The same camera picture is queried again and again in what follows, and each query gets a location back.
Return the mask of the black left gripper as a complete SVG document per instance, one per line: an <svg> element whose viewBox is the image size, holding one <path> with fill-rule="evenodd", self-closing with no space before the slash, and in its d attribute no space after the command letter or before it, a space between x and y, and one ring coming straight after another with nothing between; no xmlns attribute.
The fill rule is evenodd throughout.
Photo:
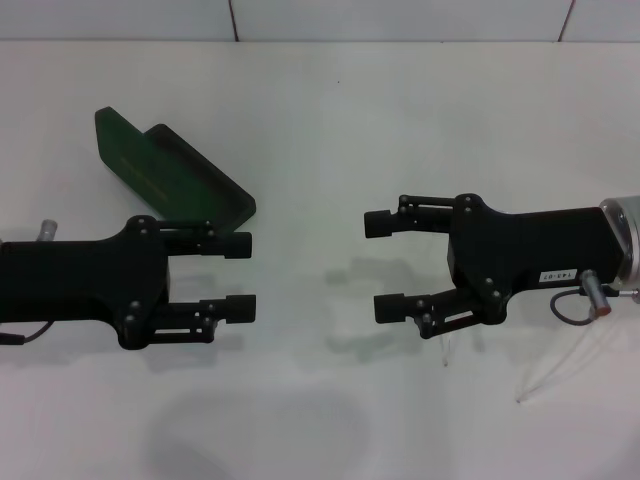
<svg viewBox="0 0 640 480"><path fill-rule="evenodd" d="M142 349L167 283L168 249L150 216L102 240L1 245L3 323L102 321L122 348Z"/></svg>

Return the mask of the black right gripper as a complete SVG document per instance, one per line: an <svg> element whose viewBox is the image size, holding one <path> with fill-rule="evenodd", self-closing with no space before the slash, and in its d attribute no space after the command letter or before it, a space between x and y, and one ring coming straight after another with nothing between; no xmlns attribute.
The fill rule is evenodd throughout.
<svg viewBox="0 0 640 480"><path fill-rule="evenodd" d="M425 340L478 324L500 324L512 296L577 286L586 270L610 283L625 257L598 207L508 214L475 194L454 200L403 194L396 213L366 212L364 229L366 238L449 233L447 260L457 288L374 297L378 324L411 318Z"/></svg>

